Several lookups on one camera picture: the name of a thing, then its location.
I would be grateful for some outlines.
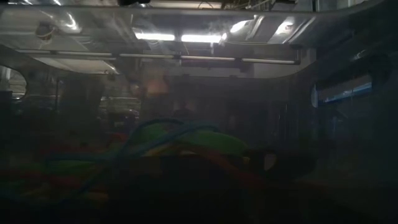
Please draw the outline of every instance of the transparent enclosure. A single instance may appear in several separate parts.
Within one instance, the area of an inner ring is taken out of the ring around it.
[[[6,212],[394,220],[395,1],[316,12],[12,2],[0,5]]]

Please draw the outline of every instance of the fluorescent light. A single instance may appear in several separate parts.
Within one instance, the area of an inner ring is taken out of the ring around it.
[[[182,35],[182,42],[198,42],[198,43],[218,43],[221,41],[220,35]]]
[[[168,40],[173,41],[175,37],[173,34],[143,34],[137,33],[137,39],[144,39],[144,40]]]
[[[230,32],[235,33],[237,31],[241,30],[244,27],[244,25],[246,25],[247,22],[249,22],[249,21],[241,21],[241,22],[233,25]]]
[[[294,23],[290,22],[290,21],[285,21],[283,22],[278,29],[276,30],[275,34],[279,35],[279,34],[288,34],[291,29],[290,26],[292,26]]]

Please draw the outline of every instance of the ceiling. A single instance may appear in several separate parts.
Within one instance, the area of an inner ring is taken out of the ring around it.
[[[117,1],[97,0],[74,3],[83,6],[95,3],[102,7],[75,7],[75,4],[59,7],[58,3],[72,2],[62,0],[28,1],[53,6],[27,6],[25,0],[15,2],[25,5],[0,6],[0,44],[65,70],[124,73],[136,66],[131,63],[133,59],[153,57],[163,58],[174,67],[181,66],[182,59],[198,61],[191,63],[192,67],[241,68],[237,61],[300,65],[303,50],[345,38],[341,34],[355,31],[348,19],[383,0],[328,14],[185,9],[200,4],[193,1],[153,1],[154,7],[183,9],[112,7]],[[210,4],[200,7],[209,8]],[[301,0],[289,10],[302,11],[306,7],[308,1]],[[242,21],[244,24],[233,32]],[[49,40],[39,38],[40,26],[50,27]],[[171,35],[173,40],[142,38],[146,34]],[[184,40],[188,35],[199,36]]]

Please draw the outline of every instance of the blue cable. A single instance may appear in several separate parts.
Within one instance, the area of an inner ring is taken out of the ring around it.
[[[63,160],[74,160],[74,161],[87,161],[87,162],[109,162],[115,159],[120,159],[126,150],[128,150],[128,146],[135,140],[138,133],[145,127],[150,126],[152,124],[160,124],[160,123],[171,123],[171,124],[183,124],[181,120],[173,119],[173,118],[159,118],[147,121],[145,123],[140,124],[133,131],[130,132],[130,135],[127,141],[123,144],[123,146],[116,153],[110,154],[87,154],[87,153],[64,153],[64,154],[56,154],[46,158],[45,163],[48,165],[50,161],[63,161]]]
[[[154,147],[161,146],[168,142],[172,142],[184,134],[192,133],[199,129],[212,129],[214,131],[218,131],[218,129],[211,124],[196,124],[196,123],[184,124],[175,131],[167,133],[152,142],[148,142],[144,145],[137,147],[133,152],[128,154],[128,157],[139,157],[139,156],[145,154],[147,151],[153,149]],[[132,134],[130,135],[130,138],[126,141],[124,146],[120,149],[118,157],[116,157],[116,159],[114,160],[115,161],[115,163],[113,164],[114,166],[118,165],[120,158],[123,158],[124,152],[128,149],[128,142],[131,142],[133,140],[134,133],[136,133],[136,131],[132,132]],[[100,173],[96,174],[90,180],[87,180],[78,190],[74,191],[68,197],[59,201],[59,203],[57,203],[57,205],[62,205],[65,202],[69,201],[70,199],[75,198],[76,196],[79,196],[79,195],[85,193],[87,190],[92,188],[92,186],[94,186],[102,178],[102,176],[107,171],[110,170],[110,168],[111,167],[103,169]]]

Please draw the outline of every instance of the ceiling light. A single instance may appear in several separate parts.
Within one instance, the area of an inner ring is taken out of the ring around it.
[[[144,40],[168,40],[168,41],[175,40],[175,37],[172,34],[143,34],[143,33],[138,33],[138,34],[136,34],[136,37],[137,37],[137,39],[144,39]]]
[[[275,34],[288,34],[291,31],[291,27],[294,23],[290,21],[283,22],[278,29],[276,30]]]
[[[241,22],[233,25],[230,32],[235,33],[237,31],[241,30],[244,27],[244,25],[246,25],[247,22],[249,22],[249,21],[241,21]]]
[[[219,43],[220,35],[182,35],[182,42],[198,42],[198,43]]]

